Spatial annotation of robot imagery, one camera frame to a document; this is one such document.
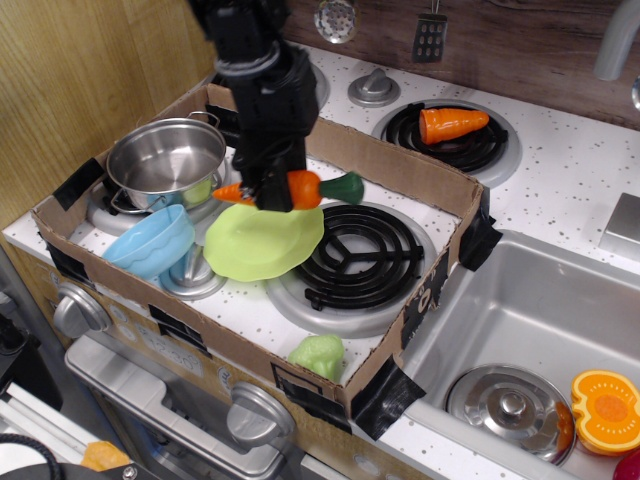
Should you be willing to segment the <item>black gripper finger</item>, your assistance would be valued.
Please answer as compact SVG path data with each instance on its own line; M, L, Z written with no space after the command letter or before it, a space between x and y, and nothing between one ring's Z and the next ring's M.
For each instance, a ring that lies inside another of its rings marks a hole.
M283 162L273 162L260 173L254 203L260 210L290 212L293 209L288 170Z
M306 147L304 144L291 144L287 151L287 171L307 169Z

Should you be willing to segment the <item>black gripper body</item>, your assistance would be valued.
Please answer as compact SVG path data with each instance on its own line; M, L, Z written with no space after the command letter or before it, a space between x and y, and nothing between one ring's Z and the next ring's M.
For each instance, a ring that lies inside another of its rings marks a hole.
M235 101L240 141L234 168L257 185L291 144L304 144L319 115L308 53L291 44L219 47L219 73Z

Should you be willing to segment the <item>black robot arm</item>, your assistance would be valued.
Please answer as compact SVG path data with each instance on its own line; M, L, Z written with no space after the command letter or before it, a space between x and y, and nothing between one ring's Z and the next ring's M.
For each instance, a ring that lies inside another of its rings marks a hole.
M282 35L290 10L284 1L193 1L190 7L215 46L215 69L236 105L232 165L241 191L262 210L289 212L288 174L305 169L305 139L319 116L309 56Z

